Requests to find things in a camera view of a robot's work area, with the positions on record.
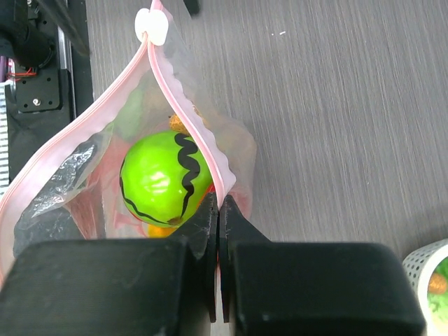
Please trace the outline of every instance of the perforated white basket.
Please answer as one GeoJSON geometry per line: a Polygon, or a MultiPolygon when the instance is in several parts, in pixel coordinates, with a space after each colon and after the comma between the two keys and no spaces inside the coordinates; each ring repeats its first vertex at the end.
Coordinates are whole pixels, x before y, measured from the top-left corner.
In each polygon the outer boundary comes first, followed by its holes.
{"type": "Polygon", "coordinates": [[[448,239],[437,241],[415,250],[403,261],[407,278],[411,283],[426,319],[428,336],[446,336],[448,333],[440,332],[434,325],[428,305],[429,279],[434,269],[448,258],[448,239]]]}

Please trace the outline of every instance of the gray table surface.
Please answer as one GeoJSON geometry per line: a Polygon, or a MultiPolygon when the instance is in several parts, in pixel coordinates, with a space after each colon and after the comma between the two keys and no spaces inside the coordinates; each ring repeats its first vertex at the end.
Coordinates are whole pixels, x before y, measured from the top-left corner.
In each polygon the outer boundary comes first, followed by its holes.
{"type": "MultiPolygon", "coordinates": [[[[252,222],[272,240],[448,235],[448,2],[166,0],[223,112],[258,143],[252,222]]],[[[87,3],[95,97],[149,0],[87,3]]],[[[227,330],[214,327],[213,334],[227,330]]]]}

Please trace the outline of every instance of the black robotic mount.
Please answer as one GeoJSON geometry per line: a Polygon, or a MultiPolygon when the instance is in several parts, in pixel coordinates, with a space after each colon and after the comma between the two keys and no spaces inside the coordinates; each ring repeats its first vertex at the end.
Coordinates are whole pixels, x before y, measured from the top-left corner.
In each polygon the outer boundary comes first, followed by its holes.
{"type": "Polygon", "coordinates": [[[231,196],[218,212],[210,193],[166,239],[30,246],[0,292],[0,334],[209,335],[217,272],[232,335],[417,336],[425,326],[385,246],[271,242],[231,196]]]}

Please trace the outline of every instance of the green ball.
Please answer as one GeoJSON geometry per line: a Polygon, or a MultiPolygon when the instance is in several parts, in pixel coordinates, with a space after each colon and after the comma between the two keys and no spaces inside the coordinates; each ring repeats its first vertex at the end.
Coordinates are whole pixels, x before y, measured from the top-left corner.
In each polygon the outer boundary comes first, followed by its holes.
{"type": "Polygon", "coordinates": [[[175,131],[136,142],[120,170],[126,207],[138,219],[162,228],[188,220],[211,183],[209,168],[196,143],[175,131]]]}

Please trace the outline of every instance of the purple cable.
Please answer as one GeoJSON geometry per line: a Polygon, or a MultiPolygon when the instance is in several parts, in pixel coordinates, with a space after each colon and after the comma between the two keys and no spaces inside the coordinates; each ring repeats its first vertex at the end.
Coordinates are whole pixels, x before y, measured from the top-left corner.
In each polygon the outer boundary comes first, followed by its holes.
{"type": "Polygon", "coordinates": [[[6,81],[6,57],[0,56],[0,83],[6,81]]]}

